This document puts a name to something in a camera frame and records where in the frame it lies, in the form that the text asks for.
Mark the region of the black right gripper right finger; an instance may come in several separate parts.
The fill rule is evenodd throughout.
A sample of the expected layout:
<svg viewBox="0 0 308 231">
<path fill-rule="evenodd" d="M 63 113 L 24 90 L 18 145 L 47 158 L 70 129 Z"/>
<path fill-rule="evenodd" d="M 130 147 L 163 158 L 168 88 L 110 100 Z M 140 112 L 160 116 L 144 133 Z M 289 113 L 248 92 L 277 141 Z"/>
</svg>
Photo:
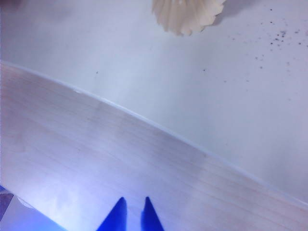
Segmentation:
<svg viewBox="0 0 308 231">
<path fill-rule="evenodd" d="M 142 231 L 164 231 L 150 197 L 145 198 L 144 209 L 141 213 Z"/>
</svg>

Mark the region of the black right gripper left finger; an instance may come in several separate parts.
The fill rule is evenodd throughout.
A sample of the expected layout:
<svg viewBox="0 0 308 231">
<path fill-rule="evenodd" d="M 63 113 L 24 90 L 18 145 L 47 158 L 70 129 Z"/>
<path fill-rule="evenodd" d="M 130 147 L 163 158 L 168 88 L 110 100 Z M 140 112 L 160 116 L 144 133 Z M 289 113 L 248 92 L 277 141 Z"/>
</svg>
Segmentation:
<svg viewBox="0 0 308 231">
<path fill-rule="evenodd" d="M 127 202 L 121 197 L 97 231 L 126 231 L 127 230 Z"/>
</svg>

